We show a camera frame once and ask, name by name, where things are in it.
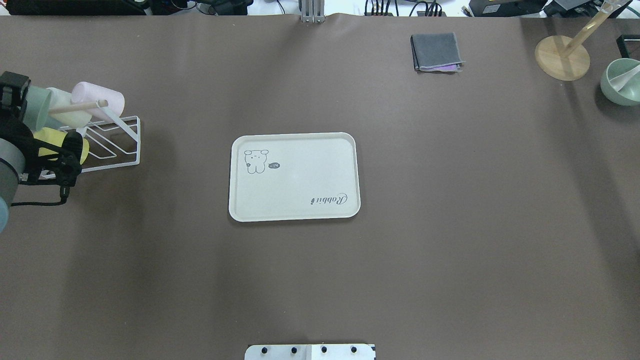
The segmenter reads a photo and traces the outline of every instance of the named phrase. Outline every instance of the white wire rack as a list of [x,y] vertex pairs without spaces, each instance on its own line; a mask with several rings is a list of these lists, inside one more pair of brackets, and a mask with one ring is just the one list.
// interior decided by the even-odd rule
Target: white wire rack
[[[120,118],[108,107],[99,107],[112,121],[94,121],[76,129],[89,141],[89,155],[82,172],[128,167],[140,164],[141,126],[137,116]],[[60,131],[72,128],[63,126]],[[56,177],[51,172],[43,172],[42,177]]]

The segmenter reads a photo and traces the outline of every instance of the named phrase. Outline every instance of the green cup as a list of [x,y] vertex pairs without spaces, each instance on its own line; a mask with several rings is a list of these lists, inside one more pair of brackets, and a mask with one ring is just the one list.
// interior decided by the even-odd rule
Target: green cup
[[27,91],[27,110],[24,112],[24,124],[32,132],[40,131],[49,116],[51,90],[29,86]]
[[611,79],[626,73],[638,64],[640,61],[635,59],[622,58],[614,60],[607,66],[600,79],[600,88],[607,99],[623,106],[640,104],[640,76],[632,77],[620,91],[615,91],[611,86]]

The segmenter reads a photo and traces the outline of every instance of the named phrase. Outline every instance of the tray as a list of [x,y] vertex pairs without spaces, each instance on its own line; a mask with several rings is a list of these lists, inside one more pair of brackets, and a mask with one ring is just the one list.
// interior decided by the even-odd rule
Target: tray
[[351,135],[247,135],[231,146],[229,214],[235,220],[347,218],[358,210]]

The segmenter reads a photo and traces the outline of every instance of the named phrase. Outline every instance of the cable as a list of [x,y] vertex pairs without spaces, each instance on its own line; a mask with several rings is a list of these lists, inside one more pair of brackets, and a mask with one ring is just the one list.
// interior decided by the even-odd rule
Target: cable
[[[396,2],[396,16],[398,16],[398,7],[397,0]],[[387,8],[385,9],[385,0],[382,0],[382,3],[376,0],[376,4],[373,4],[373,0],[371,0],[371,16],[387,16],[389,14],[389,6],[391,5],[391,0],[387,0]],[[367,16],[367,8],[369,7],[369,0],[366,0],[364,3],[364,15]]]
[[416,6],[418,6],[420,4],[424,4],[424,7],[425,7],[424,11],[425,12],[429,10],[429,3],[427,3],[426,1],[418,1],[417,3],[415,3],[413,8],[411,9],[411,12],[409,13],[409,16],[413,15],[413,11],[415,10]]
[[278,2],[278,5],[280,6],[280,9],[282,10],[282,13],[286,14],[286,12],[284,11],[284,8],[282,7],[282,4],[280,4],[280,0],[276,0],[276,2]]
[[435,6],[434,6],[435,9],[433,11],[433,16],[441,17],[442,16],[442,5],[438,4],[435,0],[433,2],[435,4]]
[[436,12],[438,11],[438,6],[440,6],[440,4],[438,4],[438,2],[436,0],[433,0],[433,2],[431,3],[431,6],[429,7],[429,11],[426,12],[424,14],[424,16],[435,17],[436,16]]
[[627,6],[627,9],[628,9],[630,12],[632,12],[632,13],[636,14],[638,17],[640,17],[640,13],[639,13],[636,9],[632,8],[631,6]]
[[67,202],[67,198],[69,198],[69,187],[61,186],[60,187],[60,201],[58,202],[14,202],[11,206],[58,206],[64,205]]
[[171,5],[173,5],[173,7],[174,7],[174,8],[177,8],[177,9],[180,9],[180,10],[191,10],[191,9],[193,9],[194,7],[198,6],[198,3],[195,3],[195,5],[193,5],[193,6],[192,6],[192,7],[190,7],[190,8],[181,8],[181,7],[177,6],[177,5],[173,2],[173,0],[171,0]]

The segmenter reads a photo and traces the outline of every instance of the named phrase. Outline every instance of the folded cloth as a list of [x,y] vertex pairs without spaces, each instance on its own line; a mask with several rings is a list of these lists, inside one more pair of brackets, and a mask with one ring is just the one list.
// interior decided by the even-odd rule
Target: folded cloth
[[454,33],[411,36],[413,67],[419,71],[459,72],[463,63]]

